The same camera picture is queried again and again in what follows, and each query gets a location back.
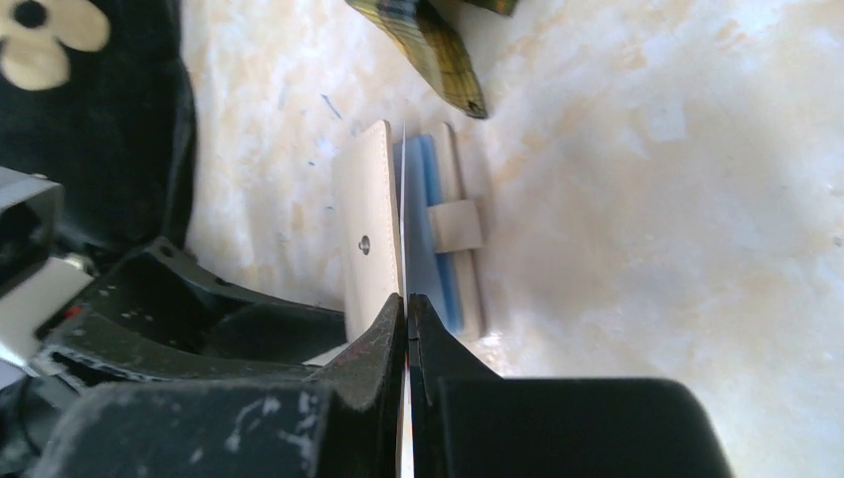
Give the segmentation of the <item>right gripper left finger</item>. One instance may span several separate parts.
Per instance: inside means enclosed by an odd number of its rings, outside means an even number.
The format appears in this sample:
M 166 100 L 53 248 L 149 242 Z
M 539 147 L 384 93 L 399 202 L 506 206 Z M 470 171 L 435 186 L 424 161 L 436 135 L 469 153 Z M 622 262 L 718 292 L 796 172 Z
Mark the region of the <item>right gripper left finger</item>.
M 406 319 L 369 329 L 302 380 L 109 383 L 60 418 L 35 477 L 395 477 Z

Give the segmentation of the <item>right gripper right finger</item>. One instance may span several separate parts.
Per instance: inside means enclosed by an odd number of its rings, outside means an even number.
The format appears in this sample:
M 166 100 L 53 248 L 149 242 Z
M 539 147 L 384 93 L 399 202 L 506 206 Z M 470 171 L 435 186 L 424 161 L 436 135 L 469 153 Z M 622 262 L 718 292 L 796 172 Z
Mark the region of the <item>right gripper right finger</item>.
M 419 477 L 728 477 L 704 408 L 653 377 L 505 378 L 408 304 Z

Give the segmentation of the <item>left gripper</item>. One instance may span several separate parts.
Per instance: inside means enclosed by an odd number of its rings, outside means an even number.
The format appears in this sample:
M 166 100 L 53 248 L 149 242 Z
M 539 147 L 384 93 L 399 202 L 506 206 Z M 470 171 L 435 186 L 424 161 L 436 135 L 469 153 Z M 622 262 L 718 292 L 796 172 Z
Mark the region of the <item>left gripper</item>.
M 343 313 L 227 282 L 164 238 L 93 279 L 37 336 L 36 364 L 72 383 L 302 379 L 346 342 Z

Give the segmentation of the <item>yellow plaid cloth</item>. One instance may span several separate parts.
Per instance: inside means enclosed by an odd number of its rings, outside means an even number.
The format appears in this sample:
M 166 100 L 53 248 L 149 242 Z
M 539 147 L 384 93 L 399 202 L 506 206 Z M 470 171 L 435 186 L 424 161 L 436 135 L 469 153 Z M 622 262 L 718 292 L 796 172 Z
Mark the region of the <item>yellow plaid cloth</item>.
M 470 55 L 460 35 L 425 0 L 347 0 L 382 31 L 432 90 L 475 120 L 489 117 Z

